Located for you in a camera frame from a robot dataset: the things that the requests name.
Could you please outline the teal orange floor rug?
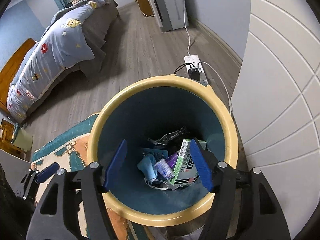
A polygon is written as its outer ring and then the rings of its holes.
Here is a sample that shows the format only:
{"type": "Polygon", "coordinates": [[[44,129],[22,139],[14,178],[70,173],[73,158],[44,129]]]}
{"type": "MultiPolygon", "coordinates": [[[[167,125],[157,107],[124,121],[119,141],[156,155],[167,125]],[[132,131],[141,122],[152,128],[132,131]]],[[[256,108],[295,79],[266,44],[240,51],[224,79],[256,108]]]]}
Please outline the teal orange floor rug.
{"type": "MultiPolygon", "coordinates": [[[[86,167],[89,135],[98,114],[94,113],[90,115],[84,121],[79,122],[65,133],[62,133],[36,150],[30,161],[31,169],[42,171],[54,162],[58,163],[60,168],[64,168],[68,172],[82,170],[86,167]]],[[[40,201],[51,179],[52,177],[43,184],[40,184],[36,195],[37,203],[40,201]]],[[[118,239],[134,239],[129,223],[125,218],[109,208],[107,209],[107,213],[118,239]]],[[[89,238],[83,203],[79,206],[78,220],[81,234],[89,238]]]]}

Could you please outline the white panelled door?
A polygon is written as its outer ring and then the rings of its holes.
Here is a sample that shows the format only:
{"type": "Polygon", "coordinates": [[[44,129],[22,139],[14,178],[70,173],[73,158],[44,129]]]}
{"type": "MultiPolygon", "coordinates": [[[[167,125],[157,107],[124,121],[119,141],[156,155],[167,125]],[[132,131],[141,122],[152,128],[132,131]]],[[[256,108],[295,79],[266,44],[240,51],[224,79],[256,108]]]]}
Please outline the white panelled door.
{"type": "Polygon", "coordinates": [[[295,237],[319,204],[319,22],[306,0],[251,0],[232,106],[247,164],[295,237]]]}

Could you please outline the white power strip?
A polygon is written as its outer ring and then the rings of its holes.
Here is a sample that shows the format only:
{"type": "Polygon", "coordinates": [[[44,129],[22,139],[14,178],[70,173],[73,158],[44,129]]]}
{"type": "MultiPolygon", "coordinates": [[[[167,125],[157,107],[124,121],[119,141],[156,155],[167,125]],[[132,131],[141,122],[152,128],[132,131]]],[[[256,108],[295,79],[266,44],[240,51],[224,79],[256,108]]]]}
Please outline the white power strip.
{"type": "Polygon", "coordinates": [[[190,64],[193,64],[199,70],[200,78],[201,78],[199,83],[201,83],[204,86],[207,86],[208,80],[207,80],[207,77],[206,77],[205,72],[202,67],[202,63],[200,62],[198,55],[185,56],[184,61],[187,64],[186,65],[187,71],[190,69],[190,66],[189,66],[190,64]]]}

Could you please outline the bed with blue quilt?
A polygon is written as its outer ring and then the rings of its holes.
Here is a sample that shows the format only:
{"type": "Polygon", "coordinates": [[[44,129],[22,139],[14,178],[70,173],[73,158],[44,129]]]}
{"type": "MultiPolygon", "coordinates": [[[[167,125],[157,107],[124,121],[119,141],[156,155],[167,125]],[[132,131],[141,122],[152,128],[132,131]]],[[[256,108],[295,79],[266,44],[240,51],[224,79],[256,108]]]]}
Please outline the bed with blue quilt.
{"type": "Polygon", "coordinates": [[[81,70],[86,76],[99,72],[104,38],[117,16],[115,0],[81,0],[58,11],[9,84],[10,115],[24,122],[69,71],[81,70]]]}

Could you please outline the black charger plug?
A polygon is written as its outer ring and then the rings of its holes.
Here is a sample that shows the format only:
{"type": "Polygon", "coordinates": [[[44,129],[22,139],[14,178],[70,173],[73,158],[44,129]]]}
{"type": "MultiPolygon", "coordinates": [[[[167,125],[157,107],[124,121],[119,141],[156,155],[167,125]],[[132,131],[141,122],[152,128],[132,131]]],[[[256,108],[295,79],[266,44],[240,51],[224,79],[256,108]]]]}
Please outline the black charger plug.
{"type": "Polygon", "coordinates": [[[200,72],[199,70],[193,65],[190,64],[190,69],[188,70],[188,76],[190,79],[200,82],[200,72]]]}

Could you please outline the wooden headboard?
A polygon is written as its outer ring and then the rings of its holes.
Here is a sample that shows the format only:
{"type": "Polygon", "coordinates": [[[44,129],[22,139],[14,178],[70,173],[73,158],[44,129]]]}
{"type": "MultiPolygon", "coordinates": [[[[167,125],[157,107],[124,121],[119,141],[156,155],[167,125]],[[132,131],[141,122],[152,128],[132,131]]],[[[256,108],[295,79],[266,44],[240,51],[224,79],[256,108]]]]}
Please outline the wooden headboard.
{"type": "Polygon", "coordinates": [[[10,84],[17,73],[26,53],[36,44],[32,38],[28,38],[12,55],[0,73],[1,110],[9,113],[7,109],[7,96],[10,84]]]}

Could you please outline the white barcode box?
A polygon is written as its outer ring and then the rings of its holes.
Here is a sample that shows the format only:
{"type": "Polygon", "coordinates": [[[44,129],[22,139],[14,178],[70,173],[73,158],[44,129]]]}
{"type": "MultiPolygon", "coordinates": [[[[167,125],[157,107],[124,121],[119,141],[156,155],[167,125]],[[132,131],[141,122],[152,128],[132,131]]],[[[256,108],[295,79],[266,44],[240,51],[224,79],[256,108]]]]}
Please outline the white barcode box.
{"type": "Polygon", "coordinates": [[[173,169],[175,174],[169,182],[173,187],[184,187],[193,184],[199,178],[190,153],[190,139],[184,139],[173,169]]]}

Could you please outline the purple wrapper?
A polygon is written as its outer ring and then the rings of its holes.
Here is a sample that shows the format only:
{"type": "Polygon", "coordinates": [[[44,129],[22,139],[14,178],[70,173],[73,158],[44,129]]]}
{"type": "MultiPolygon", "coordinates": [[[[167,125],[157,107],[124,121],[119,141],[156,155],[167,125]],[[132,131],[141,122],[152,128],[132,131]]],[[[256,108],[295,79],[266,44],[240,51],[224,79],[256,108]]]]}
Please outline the purple wrapper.
{"type": "Polygon", "coordinates": [[[173,170],[175,168],[177,159],[178,159],[178,153],[175,152],[174,154],[170,155],[165,161],[169,165],[169,167],[173,170]]]}

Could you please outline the blue white small packet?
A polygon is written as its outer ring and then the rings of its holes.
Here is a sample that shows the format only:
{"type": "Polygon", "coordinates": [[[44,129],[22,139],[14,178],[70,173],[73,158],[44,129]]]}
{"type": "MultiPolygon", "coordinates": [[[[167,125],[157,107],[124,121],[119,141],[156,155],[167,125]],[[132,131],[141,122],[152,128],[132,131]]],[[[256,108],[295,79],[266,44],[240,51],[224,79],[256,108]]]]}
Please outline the blue white small packet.
{"type": "Polygon", "coordinates": [[[175,177],[175,173],[170,168],[170,166],[167,164],[165,159],[159,160],[155,164],[155,168],[156,168],[157,172],[166,180],[171,180],[172,178],[175,177]]]}

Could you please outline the grey white cabinet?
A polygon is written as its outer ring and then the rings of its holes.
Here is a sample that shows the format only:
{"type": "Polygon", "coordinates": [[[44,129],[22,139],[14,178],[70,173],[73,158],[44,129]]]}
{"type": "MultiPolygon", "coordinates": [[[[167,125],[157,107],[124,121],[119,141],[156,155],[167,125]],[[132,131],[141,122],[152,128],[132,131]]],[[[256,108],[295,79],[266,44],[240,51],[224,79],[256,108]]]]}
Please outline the grey white cabinet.
{"type": "Polygon", "coordinates": [[[149,0],[149,3],[161,32],[189,25],[185,0],[149,0]]]}

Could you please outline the blue face mask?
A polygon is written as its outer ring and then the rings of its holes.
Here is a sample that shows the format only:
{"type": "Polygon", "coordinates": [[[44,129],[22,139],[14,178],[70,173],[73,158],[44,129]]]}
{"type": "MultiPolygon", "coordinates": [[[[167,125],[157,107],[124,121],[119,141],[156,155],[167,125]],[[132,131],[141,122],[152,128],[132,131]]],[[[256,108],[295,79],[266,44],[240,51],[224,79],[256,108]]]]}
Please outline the blue face mask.
{"type": "Polygon", "coordinates": [[[138,163],[138,169],[144,174],[144,181],[152,189],[166,191],[169,183],[160,175],[155,168],[156,159],[153,155],[147,154],[138,163]]]}

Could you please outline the yellow teal trash bin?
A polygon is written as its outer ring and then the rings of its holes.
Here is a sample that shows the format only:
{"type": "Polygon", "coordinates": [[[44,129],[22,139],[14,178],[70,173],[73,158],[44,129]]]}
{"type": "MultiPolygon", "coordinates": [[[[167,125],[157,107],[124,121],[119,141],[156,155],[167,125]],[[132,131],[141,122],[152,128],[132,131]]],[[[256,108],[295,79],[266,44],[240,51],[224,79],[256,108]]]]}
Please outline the yellow teal trash bin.
{"type": "Polygon", "coordinates": [[[103,194],[120,216],[148,226],[175,226],[209,210],[214,195],[198,178],[193,184],[161,191],[146,185],[138,163],[179,153],[184,139],[197,137],[217,159],[236,167],[238,136],[234,121],[212,87],[176,76],[150,77],[116,94],[100,111],[88,143],[88,161],[102,161],[127,141],[127,155],[116,183],[103,194]]]}

